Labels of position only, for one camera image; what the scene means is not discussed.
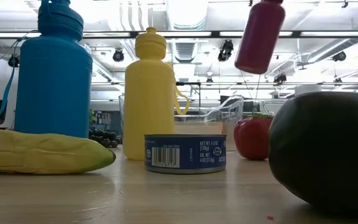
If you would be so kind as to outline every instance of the purple bottle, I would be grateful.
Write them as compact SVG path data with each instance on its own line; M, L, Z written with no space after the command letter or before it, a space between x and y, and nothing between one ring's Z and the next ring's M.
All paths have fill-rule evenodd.
M267 71L285 18L282 2L262 0L252 7L234 62L236 68L254 74Z

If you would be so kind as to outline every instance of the track light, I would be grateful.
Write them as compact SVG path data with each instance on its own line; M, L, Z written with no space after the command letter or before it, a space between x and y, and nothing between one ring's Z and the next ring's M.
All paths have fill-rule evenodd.
M287 76L284 73L281 73L281 74L276 75L274 77L274 82L277 83L277 84L282 84L286 80L287 80Z
M12 55L10 59L7 61L7 64L12 68L19 68L20 65L20 56L18 55Z
M231 57L231 52L234 50L233 47L233 43L231 42L231 40L225 40L224 44L221 48L221 51L218 55L218 60L220 62L225 62L227 60L229 60L229 58Z
M207 79L206 79L206 82L208 82L208 83L212 83L212 82L214 82L214 80L212 80L212 78L211 78L211 77L209 77L209 78L207 78Z
M345 52L339 52L338 54L333 56L333 61L337 62L337 61L344 61L346 59L346 54Z
M341 77L337 77L336 75L334 76L334 83L341 83L342 82L342 79L341 79Z
M112 56L112 59L115 62L121 62L124 60L124 54L122 53L122 49L116 49L116 52Z

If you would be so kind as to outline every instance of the dark green watermelon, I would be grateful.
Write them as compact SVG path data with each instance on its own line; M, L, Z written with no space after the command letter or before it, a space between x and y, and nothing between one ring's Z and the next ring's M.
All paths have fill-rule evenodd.
M269 164L281 184L326 212L358 216L358 93L288 100L269 134Z

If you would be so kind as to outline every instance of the table surface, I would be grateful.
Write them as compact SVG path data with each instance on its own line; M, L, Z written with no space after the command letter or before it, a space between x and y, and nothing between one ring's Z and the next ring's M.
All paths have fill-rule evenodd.
M114 152L113 165L82 175L0 174L0 223L358 223L316 212L267 161L237 152L225 171L201 175L149 172Z

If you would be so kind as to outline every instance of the blue cable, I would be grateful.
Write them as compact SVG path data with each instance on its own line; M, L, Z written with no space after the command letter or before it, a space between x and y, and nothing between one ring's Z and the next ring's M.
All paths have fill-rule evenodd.
M22 40L24 40L25 37L27 36L27 34L29 34L29 33L31 33L31 32L34 32L34 31L36 31L36 30L32 30L32 31L26 33L23 37L18 38L18 39L12 44L12 47L8 50L8 52L9 52L9 51L13 48L13 46L14 46L13 55L15 55L15 53L16 53L16 48L17 48L17 45L19 44L19 42L21 42ZM8 81L8 83L7 83L7 85L6 85L6 87L5 87L4 96L3 96L3 99L2 99L2 105L1 105L1 108L0 108L0 115L1 115L1 114L4 112L4 110L5 110L5 107L6 107L6 104L7 104L7 98L8 98L8 96L9 96L9 90L11 89L11 85L12 85L12 81L13 81L14 75L15 75L15 68L13 67L13 68L12 68L11 77L10 77L10 79L9 79L9 81Z
M15 54L16 52L16 47L17 45L19 44L19 41L16 41L16 45L15 45L15 48L13 50L13 55ZM9 96L9 90L11 89L11 85L12 85L12 81L13 81L13 77L15 75L15 68L13 67L12 68L12 74L11 74L11 77L5 87L5 91L4 91L4 97L2 99L2 105L1 105L1 108L0 108L0 115L4 112L5 110L5 107L6 107L6 104L7 104L7 98Z

